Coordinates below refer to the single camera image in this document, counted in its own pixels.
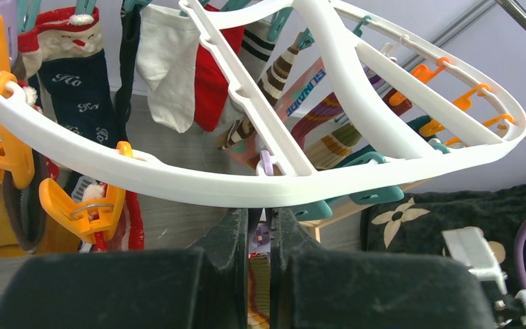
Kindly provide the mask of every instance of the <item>sock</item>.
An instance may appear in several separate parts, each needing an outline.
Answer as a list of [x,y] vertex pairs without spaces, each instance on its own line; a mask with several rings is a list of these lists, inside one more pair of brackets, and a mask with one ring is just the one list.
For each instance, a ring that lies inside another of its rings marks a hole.
[[[271,107],[275,107],[277,100],[281,97],[281,93],[285,88],[289,72],[291,71],[293,62],[299,53],[299,48],[297,46],[298,41],[299,37],[296,38],[293,45],[287,48],[287,50],[285,50],[285,52],[283,52],[278,59],[267,68],[267,71],[265,71],[257,83],[257,86]],[[251,120],[248,117],[245,117],[241,121],[235,121],[229,129],[220,134],[215,141],[215,145],[219,149],[227,149],[233,144],[248,138],[254,132],[255,127]]]
[[396,106],[390,106],[390,98],[392,95],[396,93],[396,89],[392,88],[388,94],[386,94],[384,97],[382,97],[382,100],[388,107],[394,112],[397,116],[401,116],[402,114],[406,113],[406,111],[410,110],[412,108],[412,102],[409,99],[404,99],[402,103],[396,105]]
[[114,96],[114,109],[118,121],[118,139],[128,141],[126,123],[130,118],[132,105],[132,86],[134,85],[134,67],[140,42],[140,6],[134,6],[131,12],[121,11],[122,41],[120,44],[120,79],[122,85]]
[[307,147],[305,155],[315,169],[331,169],[351,153],[361,137],[358,130],[347,123]]
[[[105,196],[108,185],[104,183],[93,183],[86,187],[81,202],[87,202],[93,199],[99,199]],[[144,249],[144,226],[142,224],[142,217],[140,216],[140,204],[138,203],[138,195],[136,193],[126,191],[126,198],[122,213],[114,236],[106,241],[103,233],[95,233],[96,245],[93,251],[109,252],[109,251],[125,251],[125,250],[142,250]]]
[[[409,122],[407,122],[406,124],[412,128],[412,130],[414,130],[417,134],[420,135],[420,132],[418,132],[425,124],[429,123],[431,121],[431,117],[428,116],[428,115],[423,115],[421,117],[418,117],[414,120],[411,120]],[[433,136],[429,136],[429,137],[424,137],[421,135],[421,137],[425,140],[425,141],[430,141],[431,139],[433,138],[436,138],[436,135],[433,135]],[[350,154],[349,156],[347,156],[344,160],[340,161],[340,163],[338,163],[336,166],[334,166],[334,168],[342,168],[343,166],[349,164],[350,162],[352,162],[353,160],[359,158],[360,156],[363,156],[364,154],[368,153],[368,152],[374,152],[376,151],[376,149],[374,149],[374,147],[372,147],[372,145],[367,145],[363,148],[361,148],[361,150],[359,151],[356,151],[352,154]]]
[[305,135],[343,112],[336,94],[332,92],[295,124],[291,130],[291,135],[303,149]]
[[[312,66],[310,66],[303,75],[279,98],[275,105],[275,113],[284,122],[287,120],[288,112],[292,109],[297,109],[303,100],[309,95],[313,88],[325,77],[323,70],[323,62],[318,58]],[[249,163],[251,159],[259,156],[259,151],[255,145],[255,134],[250,137],[233,144],[227,148],[225,152],[233,160],[240,164],[248,164],[252,168],[254,166]]]
[[195,117],[195,65],[200,32],[180,10],[149,4],[140,11],[136,70],[148,85],[152,119],[177,132]]
[[[91,16],[74,13],[75,7],[69,7],[38,15],[35,28],[18,37],[19,48],[30,50],[21,51],[23,62],[31,74],[27,63],[33,65],[33,59],[39,57],[35,53],[41,54],[41,67],[37,68],[40,98],[51,98],[52,112],[62,127],[115,148],[118,125],[110,98],[99,10],[95,8]],[[78,193],[84,180],[90,178],[71,172],[64,189]]]
[[[218,9],[211,5],[206,5],[205,9],[218,12]],[[241,47],[243,31],[243,26],[221,30],[235,53],[238,53]],[[200,46],[195,72],[195,122],[205,131],[212,132],[218,124],[228,97],[229,82],[211,53]]]
[[[269,61],[271,53],[275,48],[275,41],[267,40],[271,24],[261,20],[245,25],[245,34],[239,49],[239,60],[249,73],[258,81],[263,74],[265,65]],[[237,104],[231,97],[227,98],[218,125],[234,122],[245,117],[245,110]]]

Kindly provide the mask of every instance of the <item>gray floor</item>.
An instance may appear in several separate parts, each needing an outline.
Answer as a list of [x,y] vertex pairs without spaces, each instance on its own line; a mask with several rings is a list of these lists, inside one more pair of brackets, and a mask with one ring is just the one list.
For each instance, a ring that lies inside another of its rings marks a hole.
[[[216,134],[201,132],[195,127],[185,134],[178,134],[152,121],[145,97],[134,97],[128,133],[131,144],[139,150],[157,156],[161,161],[187,169],[217,173],[252,175],[246,166],[230,160],[222,151],[213,147]],[[297,122],[290,119],[291,128]],[[330,123],[319,127],[310,135],[314,141],[336,126]],[[195,206],[170,202],[145,195],[139,196],[142,218],[145,221],[147,249],[185,248],[203,236],[216,224],[222,208]],[[322,243],[329,249],[357,250],[360,246],[359,217],[348,218],[322,230]],[[24,258],[0,259],[0,295]]]

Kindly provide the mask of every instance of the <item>white plastic hanger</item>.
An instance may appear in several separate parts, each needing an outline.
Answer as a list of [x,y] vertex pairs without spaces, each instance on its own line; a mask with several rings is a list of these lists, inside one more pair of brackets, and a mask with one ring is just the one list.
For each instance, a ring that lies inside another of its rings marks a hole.
[[[0,123],[50,159],[108,184],[177,202],[237,208],[306,204],[444,175],[496,161],[526,135],[526,114],[495,81],[409,31],[340,0],[331,0],[331,3],[266,0],[234,12],[206,12],[197,0],[183,0],[180,6],[196,23],[201,32],[201,44],[212,53],[229,80],[231,97],[245,109],[284,176],[193,171],[168,166],[136,150],[134,158],[120,156],[115,150],[80,137],[35,112],[25,104],[21,87],[12,82],[7,84],[7,89],[13,96],[9,99],[0,96]],[[389,162],[316,171],[219,32],[258,21],[288,6],[298,11],[310,28],[334,92],[352,123],[378,152],[390,159]],[[345,29],[336,10],[355,20],[370,15],[366,27],[402,42],[428,60],[449,58],[446,71],[469,86],[489,85],[486,99],[497,112],[512,115],[514,123],[505,123],[508,131],[499,137]],[[470,147],[451,150],[449,154],[435,151],[369,88],[358,55],[378,75]],[[367,91],[360,94],[357,90]]]

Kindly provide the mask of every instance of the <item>flower pattern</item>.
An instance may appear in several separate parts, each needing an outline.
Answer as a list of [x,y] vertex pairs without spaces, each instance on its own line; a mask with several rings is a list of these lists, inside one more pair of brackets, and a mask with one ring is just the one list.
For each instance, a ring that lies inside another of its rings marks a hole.
[[[481,230],[481,235],[485,237],[485,232]],[[505,247],[502,243],[497,241],[487,241],[489,243],[489,248],[491,248],[491,251],[493,251],[493,254],[495,255],[495,258],[497,259],[497,262],[499,264],[502,264],[505,261]],[[447,256],[447,253],[444,250],[444,247],[442,248],[442,255]]]
[[396,236],[396,233],[398,233],[402,223],[413,221],[430,212],[430,210],[412,208],[412,206],[414,206],[413,197],[411,197],[405,204],[396,207],[395,210],[383,212],[372,220],[372,224],[375,225],[386,224],[386,227],[384,228],[384,245],[386,246],[386,249],[388,249],[388,246]]

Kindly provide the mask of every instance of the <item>purple clothespin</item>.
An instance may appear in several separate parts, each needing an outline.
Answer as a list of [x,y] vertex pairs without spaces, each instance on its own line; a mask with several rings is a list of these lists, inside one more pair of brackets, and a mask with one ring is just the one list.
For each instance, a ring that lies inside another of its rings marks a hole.
[[11,65],[17,59],[17,1],[0,0],[0,15],[5,21],[5,34],[9,47],[9,61]]
[[261,155],[261,160],[263,160],[263,169],[265,169],[265,175],[267,176],[275,175],[275,171],[273,170],[273,163],[271,162],[271,155],[269,154],[269,151],[264,149],[261,151],[260,155]]

